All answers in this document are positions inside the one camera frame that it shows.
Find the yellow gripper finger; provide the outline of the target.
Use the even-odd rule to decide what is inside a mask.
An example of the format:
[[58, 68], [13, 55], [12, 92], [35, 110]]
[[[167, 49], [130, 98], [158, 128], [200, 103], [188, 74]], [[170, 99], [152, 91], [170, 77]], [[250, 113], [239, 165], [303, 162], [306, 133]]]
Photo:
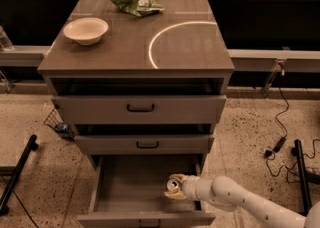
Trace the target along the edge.
[[165, 191], [164, 195], [172, 200], [184, 200], [185, 199], [185, 195], [179, 191], [179, 192], [170, 192], [170, 191]]
[[170, 181], [177, 181], [179, 183], [183, 183], [188, 178], [185, 174], [172, 174], [169, 176]]

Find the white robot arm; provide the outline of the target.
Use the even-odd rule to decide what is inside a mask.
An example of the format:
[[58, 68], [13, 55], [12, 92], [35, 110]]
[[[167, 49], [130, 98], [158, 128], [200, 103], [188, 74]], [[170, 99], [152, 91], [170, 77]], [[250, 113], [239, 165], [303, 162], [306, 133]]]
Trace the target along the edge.
[[320, 203], [303, 216], [246, 190], [226, 176], [206, 179], [172, 174], [164, 194], [174, 200], [204, 201], [227, 212], [241, 207], [267, 228], [320, 228]]

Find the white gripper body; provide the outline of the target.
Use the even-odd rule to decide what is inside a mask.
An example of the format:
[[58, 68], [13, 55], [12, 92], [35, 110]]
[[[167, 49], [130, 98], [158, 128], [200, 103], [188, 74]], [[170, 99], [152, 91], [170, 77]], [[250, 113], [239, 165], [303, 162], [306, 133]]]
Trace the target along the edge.
[[197, 176], [185, 176], [182, 181], [181, 189], [184, 196], [191, 201], [198, 201], [196, 193], [197, 183], [200, 180]]

